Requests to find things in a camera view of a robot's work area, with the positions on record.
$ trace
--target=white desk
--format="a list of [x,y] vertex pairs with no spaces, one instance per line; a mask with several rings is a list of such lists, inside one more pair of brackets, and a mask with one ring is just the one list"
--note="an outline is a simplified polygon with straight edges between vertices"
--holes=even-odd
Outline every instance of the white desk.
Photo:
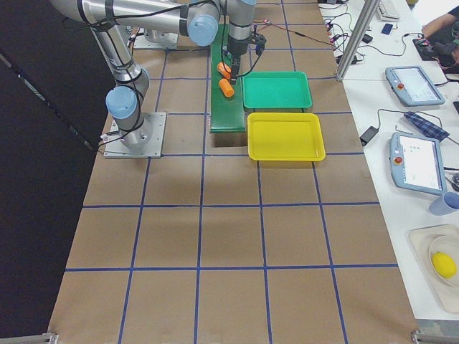
[[[398,23],[391,23],[394,25],[389,35],[381,34],[382,27],[385,22],[379,21],[375,15],[372,18],[370,27],[371,31],[367,31],[367,34],[373,37],[373,40],[369,44],[361,43],[361,46],[371,45],[378,48],[387,54],[401,54],[403,53],[402,36],[408,33],[420,33],[421,26],[415,21],[410,11],[410,8],[405,1],[393,0],[394,5],[397,7],[401,15],[401,20]],[[353,0],[347,3],[348,13],[352,15],[351,29],[354,28],[357,19],[359,18],[360,11],[364,5],[363,0]],[[321,5],[322,8],[335,8],[322,9],[323,16],[334,16],[344,12],[345,6],[340,6],[336,9],[336,6]],[[349,31],[349,15],[340,16],[333,20],[333,23],[340,25],[345,32],[351,34]],[[341,33],[341,30],[337,29],[335,33]],[[407,66],[407,65],[420,65],[430,79],[435,84],[440,84],[446,81],[445,75],[442,70],[438,67],[436,61],[422,61],[421,57],[417,53],[416,47],[412,43],[412,40],[417,38],[416,35],[410,35],[405,37],[403,40],[407,45],[405,53],[401,57],[383,55],[377,50],[371,47],[360,47],[357,49],[358,52],[365,55],[363,62],[358,62],[349,67],[344,79],[345,80],[386,80],[384,71],[386,67],[396,66]]]
[[[459,86],[448,84],[440,88],[447,98],[444,105],[435,107],[403,107],[387,82],[345,80],[344,87],[348,95],[357,130],[362,134],[370,125],[377,126],[377,109],[416,111],[438,115],[442,118],[443,127],[453,138],[459,139],[459,115],[451,105],[459,96]],[[424,273],[412,251],[408,234],[419,229],[438,224],[459,224],[459,212],[446,216],[432,215],[428,207],[436,198],[434,195],[397,188],[389,169],[389,139],[397,124],[400,130],[415,132],[412,126],[402,119],[402,114],[382,113],[379,133],[364,148],[374,186],[392,240],[408,298],[417,319],[459,320],[455,315],[444,311],[436,295],[427,283]],[[459,166],[459,146],[445,140],[441,143],[445,166]]]
[[[412,17],[405,1],[393,0],[393,2],[402,15],[398,28],[393,30],[389,36],[380,34],[384,23],[374,17],[371,23],[373,30],[368,33],[374,38],[372,45],[383,52],[396,54],[402,51],[400,37],[406,33],[420,32],[420,25]],[[349,12],[351,12],[353,18],[351,27],[355,25],[362,6],[363,0],[353,0],[348,3]],[[344,6],[334,10],[323,9],[322,15],[337,15],[343,13],[343,11]],[[340,24],[346,30],[349,25],[349,16],[341,16],[333,22]],[[424,111],[440,117],[444,129],[451,133],[453,139],[459,140],[459,114],[452,104],[454,100],[459,98],[458,83],[449,83],[439,87],[446,99],[444,105],[405,107],[386,81],[384,75],[386,67],[403,65],[421,65],[434,83],[445,81],[445,76],[436,62],[424,62],[420,59],[411,42],[413,38],[415,36],[405,37],[407,50],[402,57],[384,56],[375,49],[368,47],[359,49],[360,52],[366,55],[364,62],[350,66],[344,78],[344,87],[357,130],[361,135],[370,125],[377,127],[377,110],[379,108]],[[434,216],[429,212],[428,207],[436,196],[397,188],[394,185],[389,167],[389,139],[395,131],[395,125],[398,125],[400,130],[417,133],[403,119],[402,114],[383,112],[381,114],[379,133],[368,143],[364,152],[372,173],[408,298],[410,299],[414,316],[417,319],[459,320],[459,314],[446,312],[441,307],[435,292],[417,261],[408,238],[409,232],[413,229],[439,224],[459,225],[459,211],[446,216]],[[441,151],[445,166],[459,168],[459,146],[449,140],[444,140],[441,143]]]

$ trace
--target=metal frame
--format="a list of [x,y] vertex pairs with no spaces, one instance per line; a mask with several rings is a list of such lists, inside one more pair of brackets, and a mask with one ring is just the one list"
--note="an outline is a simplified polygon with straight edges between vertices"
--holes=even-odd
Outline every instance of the metal frame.
[[134,49],[137,50],[167,50],[177,49],[179,35],[173,33],[158,33],[161,36],[159,42],[150,42],[144,36],[138,36],[134,42]]
[[374,13],[377,10],[379,0],[366,0],[364,8],[361,10],[359,18],[357,19],[356,26],[351,35],[351,39],[344,50],[343,57],[339,61],[338,70],[336,71],[336,79],[343,81],[347,69],[352,63],[354,56],[359,48],[361,39],[365,35],[366,28],[368,27]]
[[459,337],[449,337],[444,335],[426,335],[419,331],[411,334],[411,340],[414,344],[429,343],[429,344],[458,344]]
[[[106,158],[160,158],[164,141],[164,130],[166,127],[166,113],[146,113],[145,120],[152,128],[151,138],[147,144],[139,150],[130,149],[117,140],[119,135],[111,136],[110,143],[107,143],[104,156]],[[111,131],[118,131],[116,122],[113,121]]]
[[29,335],[26,337],[14,337],[0,339],[0,344],[57,344],[58,335],[45,333],[43,335]]

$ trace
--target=lemon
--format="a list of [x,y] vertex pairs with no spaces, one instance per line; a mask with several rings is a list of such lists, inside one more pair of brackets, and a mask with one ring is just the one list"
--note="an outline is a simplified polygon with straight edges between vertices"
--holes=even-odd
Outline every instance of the lemon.
[[451,278],[458,270],[453,258],[443,252],[436,252],[431,257],[433,267],[440,276]]

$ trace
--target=green tray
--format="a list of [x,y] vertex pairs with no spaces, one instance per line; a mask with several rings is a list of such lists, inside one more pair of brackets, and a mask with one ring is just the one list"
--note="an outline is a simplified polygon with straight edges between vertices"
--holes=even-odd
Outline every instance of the green tray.
[[310,108],[308,78],[303,72],[251,72],[242,78],[248,109]]

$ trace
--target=screen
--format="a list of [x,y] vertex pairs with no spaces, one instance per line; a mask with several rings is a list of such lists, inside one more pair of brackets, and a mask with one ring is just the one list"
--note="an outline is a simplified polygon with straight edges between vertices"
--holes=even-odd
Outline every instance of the screen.
[[426,101],[439,99],[419,69],[399,68],[395,69],[394,72],[412,100]]
[[403,147],[404,182],[441,190],[435,142],[407,136],[399,140]]

